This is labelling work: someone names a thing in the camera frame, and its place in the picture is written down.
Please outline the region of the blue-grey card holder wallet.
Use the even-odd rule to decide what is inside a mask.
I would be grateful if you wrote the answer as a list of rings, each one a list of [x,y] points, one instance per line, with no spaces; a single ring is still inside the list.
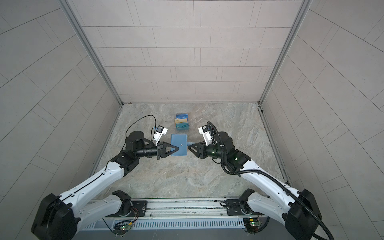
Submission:
[[[178,151],[171,154],[172,157],[183,157],[187,155],[188,144],[186,134],[173,134],[171,136],[171,145],[178,147]]]

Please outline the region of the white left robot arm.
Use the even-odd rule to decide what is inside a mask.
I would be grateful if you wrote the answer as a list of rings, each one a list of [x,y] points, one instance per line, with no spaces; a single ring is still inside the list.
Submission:
[[[126,137],[123,149],[99,172],[79,185],[60,194],[49,194],[40,203],[31,232],[40,240],[71,240],[84,227],[109,215],[134,216],[140,211],[132,198],[123,191],[114,191],[103,200],[90,201],[112,183],[129,174],[140,158],[166,158],[179,147],[161,142],[161,133],[155,133],[155,142],[144,137],[143,132],[134,131]]]

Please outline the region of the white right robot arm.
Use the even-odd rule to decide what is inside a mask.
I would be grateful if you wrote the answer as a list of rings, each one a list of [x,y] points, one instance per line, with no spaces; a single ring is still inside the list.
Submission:
[[[239,199],[243,212],[262,213],[280,222],[296,240],[310,240],[316,236],[322,216],[314,195],[268,174],[251,157],[236,149],[226,132],[220,132],[219,140],[212,136],[210,141],[192,144],[188,149],[200,159],[220,159],[225,173],[244,178],[266,194],[263,197],[245,191]]]

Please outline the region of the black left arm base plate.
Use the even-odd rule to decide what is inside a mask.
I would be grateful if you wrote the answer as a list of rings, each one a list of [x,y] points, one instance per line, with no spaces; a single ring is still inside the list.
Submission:
[[[121,209],[112,215],[108,215],[107,218],[136,218],[144,217],[148,207],[147,201],[131,201],[130,205],[125,205]]]

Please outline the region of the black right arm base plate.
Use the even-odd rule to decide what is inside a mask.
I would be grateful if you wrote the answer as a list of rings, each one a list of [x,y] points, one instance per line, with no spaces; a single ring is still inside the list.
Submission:
[[[227,210],[228,216],[257,216],[260,213],[252,210],[243,210],[237,199],[227,199],[220,202],[220,205]]]

